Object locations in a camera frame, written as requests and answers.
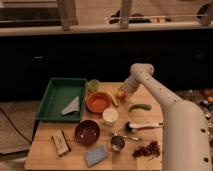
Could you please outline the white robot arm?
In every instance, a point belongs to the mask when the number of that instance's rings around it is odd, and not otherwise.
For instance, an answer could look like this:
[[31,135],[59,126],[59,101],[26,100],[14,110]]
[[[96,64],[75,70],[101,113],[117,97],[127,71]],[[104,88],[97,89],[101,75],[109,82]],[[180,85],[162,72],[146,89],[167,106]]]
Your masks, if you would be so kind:
[[143,85],[163,113],[162,171],[212,171],[208,121],[202,109],[153,78],[151,64],[135,63],[122,89],[132,96]]

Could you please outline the beige gripper fingers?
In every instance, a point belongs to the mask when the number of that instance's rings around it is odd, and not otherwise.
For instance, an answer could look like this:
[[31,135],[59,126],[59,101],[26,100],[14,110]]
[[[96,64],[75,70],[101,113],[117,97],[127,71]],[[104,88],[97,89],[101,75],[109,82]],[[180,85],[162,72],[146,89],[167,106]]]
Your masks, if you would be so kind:
[[130,99],[130,93],[122,88],[119,89],[119,98],[123,101],[128,101]]

